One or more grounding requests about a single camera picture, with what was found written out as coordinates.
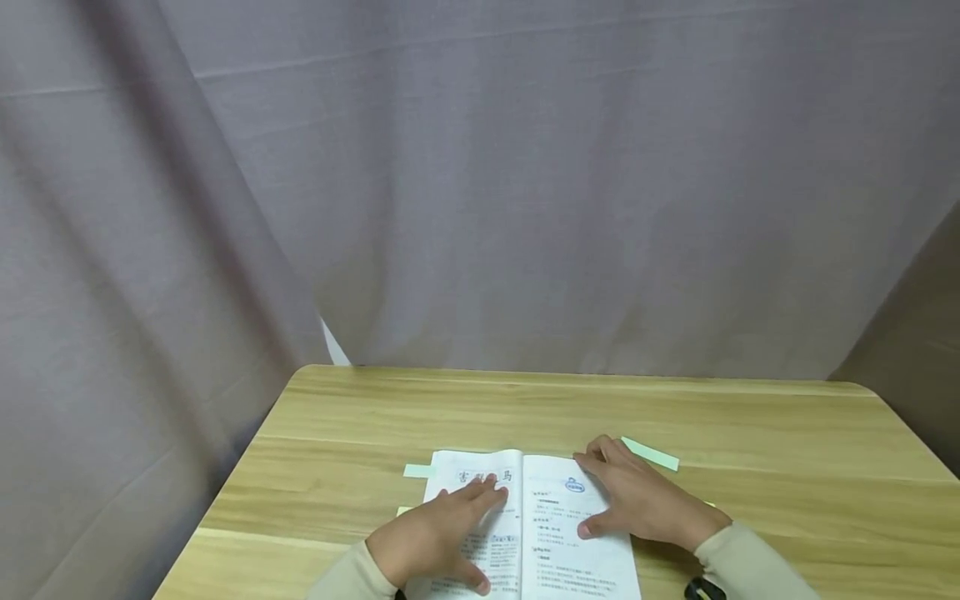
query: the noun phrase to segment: open book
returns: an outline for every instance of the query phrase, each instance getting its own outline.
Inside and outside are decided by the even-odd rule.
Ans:
[[[490,511],[462,547],[464,556],[490,579],[487,600],[640,597],[627,534],[596,540],[577,536],[582,520],[609,505],[576,462],[524,456],[519,450],[441,450],[434,452],[431,466],[424,502],[441,489],[459,490],[478,474],[495,473],[497,487],[510,491],[506,504]],[[414,580],[406,594],[409,600],[479,599],[473,590],[446,579]]]

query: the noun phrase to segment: hand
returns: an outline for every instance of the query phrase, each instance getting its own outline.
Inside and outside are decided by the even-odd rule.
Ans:
[[[576,453],[580,468],[607,488],[611,507],[580,524],[583,539],[628,531],[644,540],[666,541],[693,552],[731,524],[729,516],[685,492],[636,456],[621,440],[600,436]]]
[[[490,509],[507,500],[507,489],[495,490],[495,484],[490,474],[454,493],[441,490],[370,534],[367,547],[387,580],[403,588],[414,577],[452,577],[481,596],[490,593],[490,580],[464,558],[460,544]]]

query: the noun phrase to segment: beige sleeve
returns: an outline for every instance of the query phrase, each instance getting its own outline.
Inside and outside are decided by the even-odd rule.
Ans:
[[[734,523],[694,552],[707,579],[730,600],[819,598],[793,567],[746,525]]]
[[[306,600],[394,600],[396,588],[373,561],[367,543],[350,547],[306,594]]]

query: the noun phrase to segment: wood grain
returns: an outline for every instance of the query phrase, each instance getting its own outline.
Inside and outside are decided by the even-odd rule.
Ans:
[[[298,371],[157,600],[301,599],[414,506],[401,476],[449,448],[568,456],[599,433],[679,456],[667,475],[754,527],[825,598],[960,597],[960,483],[846,383],[310,366]],[[635,543],[645,599],[697,565]]]

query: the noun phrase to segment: person's left hand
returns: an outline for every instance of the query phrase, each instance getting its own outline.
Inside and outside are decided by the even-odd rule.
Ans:
[[[433,500],[407,511],[367,538],[367,547],[387,580],[403,588],[414,577],[452,577],[481,596],[490,580],[460,553],[460,544],[480,519],[507,499],[495,490],[496,475],[479,477],[454,493],[441,490]]]

